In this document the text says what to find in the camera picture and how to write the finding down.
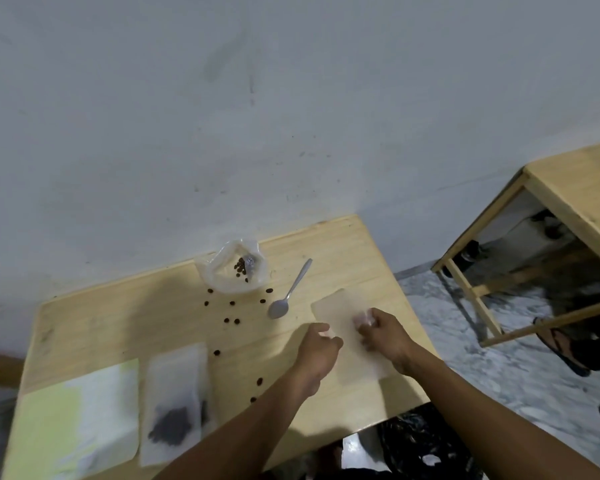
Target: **floor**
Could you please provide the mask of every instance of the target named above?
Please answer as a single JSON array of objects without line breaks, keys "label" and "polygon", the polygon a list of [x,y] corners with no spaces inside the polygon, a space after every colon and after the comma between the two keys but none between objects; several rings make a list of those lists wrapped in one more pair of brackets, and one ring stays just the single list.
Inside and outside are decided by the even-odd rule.
[{"label": "floor", "polygon": [[[528,240],[529,229],[523,229]],[[486,250],[467,277],[473,283],[533,261],[547,247],[542,239],[515,244],[515,232]],[[572,245],[572,239],[559,245]],[[430,271],[403,278],[400,286],[438,350],[453,370],[488,396],[556,436],[600,466],[600,372],[588,378],[574,374],[535,335],[483,349],[486,333],[473,308],[451,278]],[[505,329],[526,326],[535,317],[561,313],[575,294],[600,292],[597,260],[563,269],[552,279],[533,282],[485,297]],[[373,429],[344,439],[343,468],[386,469]]]}]

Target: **person's left arm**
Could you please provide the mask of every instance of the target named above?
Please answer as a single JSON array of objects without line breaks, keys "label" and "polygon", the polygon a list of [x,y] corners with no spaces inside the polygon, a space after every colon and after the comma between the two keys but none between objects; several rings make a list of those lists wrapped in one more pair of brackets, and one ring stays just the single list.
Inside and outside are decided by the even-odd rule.
[{"label": "person's left arm", "polygon": [[154,480],[225,480],[261,473],[304,400],[332,370],[342,339],[322,337],[326,323],[312,323],[295,364],[258,400],[172,461]]}]

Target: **forearm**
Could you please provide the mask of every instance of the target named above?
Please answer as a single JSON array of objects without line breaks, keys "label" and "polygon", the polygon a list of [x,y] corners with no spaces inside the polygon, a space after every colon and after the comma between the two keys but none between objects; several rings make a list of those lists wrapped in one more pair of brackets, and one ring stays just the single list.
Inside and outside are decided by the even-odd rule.
[{"label": "forearm", "polygon": [[291,368],[255,403],[174,460],[155,480],[257,476],[307,398],[305,389]]},{"label": "forearm", "polygon": [[491,479],[600,479],[600,469],[492,400],[424,349],[409,368]]}]

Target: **flip-flop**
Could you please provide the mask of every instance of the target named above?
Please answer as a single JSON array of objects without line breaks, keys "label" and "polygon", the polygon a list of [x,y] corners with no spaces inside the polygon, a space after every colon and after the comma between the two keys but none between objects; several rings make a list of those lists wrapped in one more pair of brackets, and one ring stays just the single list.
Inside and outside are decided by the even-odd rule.
[{"label": "flip-flop", "polygon": [[[538,322],[538,320],[540,320],[540,317],[536,317],[534,318],[534,325],[536,324],[536,322]],[[580,377],[588,377],[591,375],[591,371],[588,369],[585,369],[584,367],[579,366],[578,364],[576,364],[574,361],[572,361],[570,358],[565,357],[565,355],[562,354],[562,350],[560,350],[560,344],[558,343],[558,340],[556,340],[555,338],[555,329],[554,328],[550,328],[549,329],[551,331],[551,336],[553,337],[553,343],[555,343],[555,346],[557,347],[556,349],[554,349],[552,346],[550,346],[548,343],[546,343],[544,341],[544,339],[542,337],[540,337],[540,335],[538,335],[536,333],[536,337],[538,339],[540,339],[540,341],[542,343],[544,343],[544,345],[551,350],[551,352],[553,352],[554,354],[558,355],[558,357],[560,357],[562,359],[562,361],[567,364],[569,366],[569,368],[574,371],[577,375],[579,375]]]}]

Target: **hand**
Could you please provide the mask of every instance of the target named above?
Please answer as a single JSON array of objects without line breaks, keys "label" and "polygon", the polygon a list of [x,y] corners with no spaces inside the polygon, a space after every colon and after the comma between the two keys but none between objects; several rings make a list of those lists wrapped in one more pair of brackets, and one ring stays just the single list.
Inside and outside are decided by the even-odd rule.
[{"label": "hand", "polygon": [[328,329],[328,323],[311,323],[298,347],[292,370],[300,378],[307,397],[318,392],[320,381],[333,369],[343,345],[339,337],[330,339],[320,335]]},{"label": "hand", "polygon": [[364,337],[365,345],[389,359],[396,371],[410,376],[414,359],[418,354],[422,354],[424,349],[413,341],[392,314],[377,308],[371,308],[371,314],[376,323],[364,324],[358,329]]}]

